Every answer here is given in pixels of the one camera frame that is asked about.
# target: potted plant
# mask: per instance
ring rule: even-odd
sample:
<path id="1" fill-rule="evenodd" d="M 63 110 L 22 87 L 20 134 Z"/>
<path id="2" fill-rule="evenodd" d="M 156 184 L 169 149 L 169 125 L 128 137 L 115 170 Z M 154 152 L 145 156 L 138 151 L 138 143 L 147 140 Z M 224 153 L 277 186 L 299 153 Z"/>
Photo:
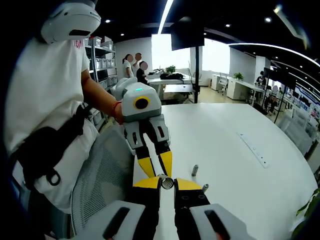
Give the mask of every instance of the potted plant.
<path id="1" fill-rule="evenodd" d="M 176 67 L 175 66 L 168 66 L 165 68 L 165 71 L 168 73 L 168 74 L 173 74 L 175 71 L 176 71 Z"/>
<path id="2" fill-rule="evenodd" d="M 233 78 L 242 81 L 244 79 L 244 76 L 242 76 L 241 72 L 238 72 L 238 73 L 233 74 Z"/>

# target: ceiling light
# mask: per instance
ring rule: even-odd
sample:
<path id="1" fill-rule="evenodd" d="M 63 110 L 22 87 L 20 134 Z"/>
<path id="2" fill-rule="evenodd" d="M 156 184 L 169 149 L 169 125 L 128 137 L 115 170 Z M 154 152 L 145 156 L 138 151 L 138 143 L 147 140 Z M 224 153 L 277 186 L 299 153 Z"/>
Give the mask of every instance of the ceiling light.
<path id="1" fill-rule="evenodd" d="M 162 17 L 161 17 L 161 22 L 160 22 L 158 34 L 161 34 L 162 29 L 164 28 L 164 24 L 166 22 L 168 13 L 170 11 L 170 8 L 171 8 L 171 5 L 172 5 L 173 2 L 174 2 L 174 0 L 167 0 L 166 1 L 165 7 L 164 7 L 164 11 L 163 11 L 163 14 L 162 14 Z"/>
<path id="2" fill-rule="evenodd" d="M 320 64 L 317 63 L 315 60 L 311 59 L 310 57 L 307 57 L 307 56 L 303 55 L 300 52 L 297 52 L 297 51 L 294 51 L 294 50 L 291 50 L 289 48 L 285 48 L 285 47 L 282 47 L 282 46 L 276 46 L 276 45 L 264 44 L 264 43 L 245 43 L 245 42 L 243 42 L 243 43 L 242 42 L 240 42 L 240 43 L 229 43 L 228 44 L 228 46 L 237 46 L 237 45 L 256 45 L 256 46 L 271 47 L 271 48 L 285 50 L 285 51 L 297 54 L 300 57 L 303 57 L 303 58 L 309 60 L 310 62 L 314 63 L 315 65 L 317 65 L 320 68 Z"/>

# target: black bag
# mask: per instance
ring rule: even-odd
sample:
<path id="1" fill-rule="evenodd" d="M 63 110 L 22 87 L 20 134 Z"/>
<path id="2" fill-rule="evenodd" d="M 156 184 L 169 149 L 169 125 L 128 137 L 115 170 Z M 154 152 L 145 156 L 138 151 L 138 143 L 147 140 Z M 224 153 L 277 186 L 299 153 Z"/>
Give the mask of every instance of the black bag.
<path id="1" fill-rule="evenodd" d="M 160 75 L 160 79 L 162 80 L 183 80 L 184 76 L 180 73 L 174 73 L 174 74 L 168 74 L 168 73 L 163 73 Z"/>
<path id="2" fill-rule="evenodd" d="M 54 166 L 60 162 L 74 139 L 83 134 L 85 117 L 85 111 L 79 106 L 76 114 L 58 130 L 49 126 L 36 130 L 11 155 L 11 170 L 19 161 L 23 167 L 25 185 L 29 190 L 35 189 L 35 180 L 42 176 L 46 176 L 52 186 L 60 183 L 60 175 Z M 56 182 L 52 182 L 54 176 L 58 178 Z"/>

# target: robotic arm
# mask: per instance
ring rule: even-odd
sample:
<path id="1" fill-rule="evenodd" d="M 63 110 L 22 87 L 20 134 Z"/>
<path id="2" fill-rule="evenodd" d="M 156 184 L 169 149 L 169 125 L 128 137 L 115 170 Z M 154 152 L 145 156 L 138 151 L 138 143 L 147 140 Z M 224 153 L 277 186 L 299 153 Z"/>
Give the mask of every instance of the robotic arm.
<path id="1" fill-rule="evenodd" d="M 240 219 L 219 204 L 210 204 L 196 183 L 177 178 L 174 187 L 174 223 L 180 240 L 255 240 Z M 138 182 L 128 201 L 103 208 L 74 238 L 152 240 L 159 221 L 160 191 L 158 176 Z"/>
<path id="2" fill-rule="evenodd" d="M 114 90 L 115 98 L 122 100 L 125 137 L 138 163 L 149 178 L 155 169 L 144 140 L 146 133 L 153 142 L 156 154 L 166 176 L 171 177 L 172 152 L 169 148 L 169 131 L 161 114 L 161 101 L 150 86 L 138 82 L 136 77 L 121 79 Z"/>

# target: white tabletop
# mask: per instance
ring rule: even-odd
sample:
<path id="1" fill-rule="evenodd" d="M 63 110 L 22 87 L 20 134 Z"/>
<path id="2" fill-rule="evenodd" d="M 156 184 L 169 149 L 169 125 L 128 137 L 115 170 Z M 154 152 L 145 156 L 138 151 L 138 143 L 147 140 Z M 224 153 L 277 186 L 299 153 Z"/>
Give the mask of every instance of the white tabletop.
<path id="1" fill-rule="evenodd" d="M 245 222 L 257 240 L 289 238 L 295 212 L 317 184 L 300 151 L 276 125 L 247 104 L 165 105 L 162 113 L 171 136 L 172 178 L 209 184 L 209 201 Z M 250 138 L 269 167 L 262 167 L 238 132 Z M 154 146 L 145 139 L 160 174 Z M 195 164 L 199 170 L 192 179 Z M 133 183 L 145 178 L 135 160 Z M 174 189 L 161 189 L 155 240 L 178 239 L 174 215 Z"/>
<path id="2" fill-rule="evenodd" d="M 246 82 L 246 81 L 240 81 L 240 80 L 236 80 L 236 79 L 233 79 L 233 80 L 234 80 L 236 83 L 241 84 L 241 85 L 243 85 L 243 86 L 246 86 L 246 87 L 248 87 L 248 88 L 251 88 L 251 89 L 253 89 L 253 90 L 257 91 L 257 92 L 262 93 L 262 92 L 265 91 L 265 90 L 263 90 L 262 88 L 257 87 L 256 85 L 253 85 L 253 84 L 248 83 L 248 82 Z"/>
<path id="3" fill-rule="evenodd" d="M 160 79 L 160 77 L 153 78 L 153 79 L 148 79 L 147 82 L 148 84 L 151 85 L 167 85 L 167 84 L 190 84 L 190 77 L 186 74 L 180 73 L 180 72 L 175 72 L 175 74 L 182 74 L 184 79 L 178 80 L 178 79 Z"/>

